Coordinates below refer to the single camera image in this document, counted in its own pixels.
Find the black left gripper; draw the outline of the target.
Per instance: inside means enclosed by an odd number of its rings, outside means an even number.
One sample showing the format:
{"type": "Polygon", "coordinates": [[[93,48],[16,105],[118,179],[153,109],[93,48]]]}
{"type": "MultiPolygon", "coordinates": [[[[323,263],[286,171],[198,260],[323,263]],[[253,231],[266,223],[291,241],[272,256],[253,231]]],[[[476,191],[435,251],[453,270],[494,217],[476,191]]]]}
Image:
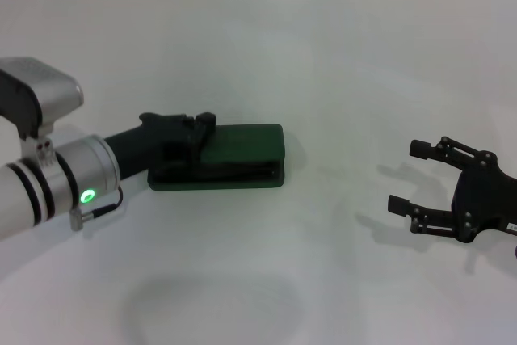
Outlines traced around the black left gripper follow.
{"type": "Polygon", "coordinates": [[[199,160],[216,129],[216,116],[203,112],[194,116],[139,115],[141,124],[104,140],[116,157],[120,178],[127,179],[167,158],[199,160]]]}

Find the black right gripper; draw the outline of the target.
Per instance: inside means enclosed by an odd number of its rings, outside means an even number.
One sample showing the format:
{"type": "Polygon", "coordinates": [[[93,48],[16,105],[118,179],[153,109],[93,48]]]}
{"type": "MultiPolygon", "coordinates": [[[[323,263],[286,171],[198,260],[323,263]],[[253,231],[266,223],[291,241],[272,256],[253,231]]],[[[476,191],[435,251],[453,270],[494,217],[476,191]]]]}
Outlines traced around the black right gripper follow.
{"type": "Polygon", "coordinates": [[[388,211],[410,217],[412,234],[456,236],[463,243],[472,242],[485,230],[516,234],[516,179],[502,172],[495,154],[442,137],[436,145],[412,140],[410,156],[461,170],[452,211],[425,208],[389,196],[388,211]]]}

